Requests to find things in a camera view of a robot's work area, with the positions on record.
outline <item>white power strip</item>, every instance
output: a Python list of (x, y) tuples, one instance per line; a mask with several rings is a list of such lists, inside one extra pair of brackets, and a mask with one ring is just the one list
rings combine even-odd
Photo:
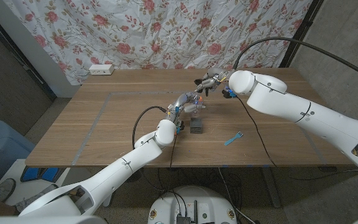
[(111, 75), (114, 67), (112, 65), (92, 65), (89, 71), (91, 75)]

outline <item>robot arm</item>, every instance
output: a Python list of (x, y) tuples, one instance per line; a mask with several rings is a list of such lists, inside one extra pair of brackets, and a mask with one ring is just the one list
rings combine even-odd
[[(161, 120), (157, 130), (142, 136), (135, 149), (125, 154), (106, 168), (79, 183), (66, 185), (40, 197), (24, 209), (19, 216), (77, 216), (92, 215), (96, 209), (134, 172), (157, 158), (165, 146), (173, 142), (177, 132), (178, 119), (182, 111), (188, 113), (200, 108), (194, 103), (199, 96), (196, 93), (184, 93), (168, 107), (169, 114)], [(69, 194), (79, 194), (72, 200)]]
[[(320, 136), (358, 166), (358, 120), (287, 93), (286, 84), (275, 77), (249, 71), (228, 72), (220, 68), (209, 69), (206, 76), (212, 77), (207, 80), (214, 80), (215, 86), (223, 79), (226, 82), (223, 91), (249, 95), (247, 104), (253, 109), (293, 121)], [(198, 85), (196, 91), (202, 88), (204, 86)]]

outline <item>floral curtain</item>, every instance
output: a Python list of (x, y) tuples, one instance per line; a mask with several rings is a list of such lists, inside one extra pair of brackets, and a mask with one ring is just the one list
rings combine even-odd
[[(72, 85), (92, 64), (231, 68), (256, 40), (293, 37), (311, 1), (4, 0)], [(239, 67), (277, 67), (287, 46), (260, 44)]]

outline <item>black wire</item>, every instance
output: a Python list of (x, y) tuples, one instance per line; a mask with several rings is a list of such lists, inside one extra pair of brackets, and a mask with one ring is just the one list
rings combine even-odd
[(169, 177), (169, 184), (168, 184), (168, 190), (167, 193), (169, 192), (169, 188), (171, 187), (171, 183), (172, 183), (172, 173), (171, 173), (171, 168), (172, 168), (172, 158), (173, 158), (173, 150), (175, 149), (175, 143), (177, 142), (177, 135), (175, 136), (175, 141), (173, 142), (173, 147), (172, 147), (172, 153), (171, 153), (171, 162), (169, 164), (169, 173), (170, 173), (170, 177)]
[(142, 174), (142, 177), (146, 180), (146, 182), (147, 182), (151, 187), (153, 187), (154, 190), (158, 190), (159, 192), (164, 192), (164, 191), (165, 191), (165, 189), (160, 189), (160, 188), (154, 186), (154, 184), (152, 184), (151, 181), (148, 180), (148, 178), (146, 177), (146, 175), (144, 175), (144, 171), (143, 171), (142, 168), (139, 169), (139, 170), (140, 170), (140, 173)]
[(254, 122), (254, 125), (255, 125), (255, 128), (256, 128), (256, 132), (257, 132), (258, 135), (259, 135), (260, 141), (262, 141), (262, 145), (264, 146), (264, 149), (265, 149), (265, 152), (266, 152), (266, 155), (267, 155), (268, 159), (270, 159), (270, 161), (272, 162), (272, 164), (273, 164), (275, 167), (277, 167), (277, 165), (274, 163), (273, 159), (270, 157), (269, 153), (267, 152), (267, 149), (266, 149), (264, 140), (262, 139), (262, 137), (261, 137), (261, 135), (260, 135), (260, 133), (259, 133), (258, 126), (256, 125), (255, 120), (252, 118), (251, 114), (248, 112), (248, 109), (247, 109), (247, 107), (244, 105), (244, 103), (242, 102), (242, 100), (241, 100), (238, 96), (236, 96), (236, 97), (237, 97), (237, 99), (239, 99), (239, 101), (241, 102), (241, 104), (243, 105), (243, 107), (246, 109), (246, 112), (247, 112), (248, 116), (251, 118), (252, 122)]
[(321, 177), (313, 177), (313, 178), (309, 178), (309, 179), (302, 179), (302, 178), (291, 177), (291, 176), (289, 176), (289, 178), (294, 179), (294, 180), (318, 180), (318, 179), (330, 177), (330, 176), (337, 175), (337, 174), (343, 174), (343, 173), (347, 173), (347, 172), (358, 172), (358, 169), (338, 171), (338, 172), (334, 172), (332, 174), (322, 175)]
[(167, 110), (162, 108), (161, 106), (151, 106), (149, 108), (147, 108), (146, 110), (144, 110), (139, 117), (137, 118), (135, 125), (134, 125), (134, 130), (132, 131), (132, 149), (135, 149), (135, 132), (136, 132), (136, 127), (137, 127), (137, 123), (140, 121), (140, 119), (142, 118), (142, 116), (148, 112), (149, 110), (153, 109), (153, 108), (158, 108), (160, 109), (162, 112), (166, 113)]
[(181, 198), (181, 200), (183, 201), (183, 204), (185, 205), (185, 217), (187, 217), (187, 206), (186, 206), (186, 202), (185, 202), (185, 200), (183, 199), (183, 197), (180, 196), (180, 194), (174, 192), (173, 189), (172, 189), (170, 192), (172, 192), (172, 193), (175, 195), (175, 197), (176, 197), (176, 195), (177, 195), (177, 196), (179, 196), (179, 197)]
[[(153, 108), (158, 108), (160, 109), (162, 112), (166, 113), (167, 110), (162, 108), (161, 106), (151, 106), (149, 108), (147, 108), (146, 110), (144, 110), (139, 117), (137, 118), (135, 125), (134, 125), (134, 130), (132, 131), (132, 150), (135, 149), (135, 132), (136, 132), (136, 127), (137, 127), (137, 123), (140, 121), (140, 119), (142, 118), (142, 116), (148, 112), (149, 110), (153, 109)], [(153, 187), (153, 189), (158, 190), (160, 192), (164, 192), (164, 189), (159, 189), (158, 187), (154, 186), (154, 184), (151, 183), (151, 181), (148, 180), (148, 178), (144, 175), (144, 171), (143, 168), (139, 169), (140, 173), (142, 174), (142, 177), (146, 180), (146, 182)]]
[(329, 53), (329, 52), (327, 52), (327, 51), (325, 51), (325, 50), (323, 50), (323, 49), (321, 49), (321, 48), (319, 48), (319, 47), (316, 47), (316, 46), (314, 46), (314, 45), (308, 44), (308, 43), (306, 43), (306, 42), (303, 42), (303, 41), (300, 41), (300, 40), (291, 39), (291, 38), (286, 38), (286, 37), (268, 37), (268, 38), (260, 39), (260, 40), (258, 40), (258, 41), (253, 42), (253, 43), (250, 44), (248, 47), (246, 47), (246, 48), (240, 53), (240, 55), (237, 57), (236, 62), (234, 62), (234, 65), (233, 65), (233, 69), (234, 69), (234, 70), (237, 69), (237, 66), (238, 66), (238, 64), (239, 64), (239, 61), (240, 61), (241, 56), (242, 56), (248, 49), (250, 49), (252, 46), (254, 46), (254, 45), (256, 45), (256, 44), (259, 44), (259, 43), (261, 43), (261, 42), (265, 42), (265, 41), (268, 41), (268, 40), (286, 40), (286, 41), (289, 41), (289, 42), (295, 42), (295, 43), (297, 43), (297, 44), (304, 45), (304, 46), (309, 47), (309, 48), (311, 48), (311, 49), (313, 49), (313, 50), (317, 50), (318, 52), (323, 53), (323, 54), (327, 55), (328, 57), (331, 57), (331, 58), (337, 60), (338, 62), (341, 62), (341, 63), (343, 63), (344, 65), (346, 65), (346, 66), (348, 66), (348, 67), (350, 67), (350, 68), (352, 68), (353, 70), (355, 70), (355, 71), (358, 72), (358, 67), (357, 67), (357, 66), (353, 65), (352, 63), (350, 63), (350, 62), (348, 62), (348, 61), (346, 61), (346, 60), (344, 60), (344, 59), (342, 59), (342, 58), (340, 58), (340, 57), (338, 57), (338, 56), (336, 56), (336, 55), (333, 55), (333, 54), (331, 54), (331, 53)]

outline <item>gray cube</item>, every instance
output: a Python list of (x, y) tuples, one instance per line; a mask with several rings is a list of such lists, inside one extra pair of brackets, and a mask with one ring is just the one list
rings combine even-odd
[(201, 118), (191, 118), (190, 119), (190, 133), (191, 134), (201, 134), (203, 132), (203, 124)]

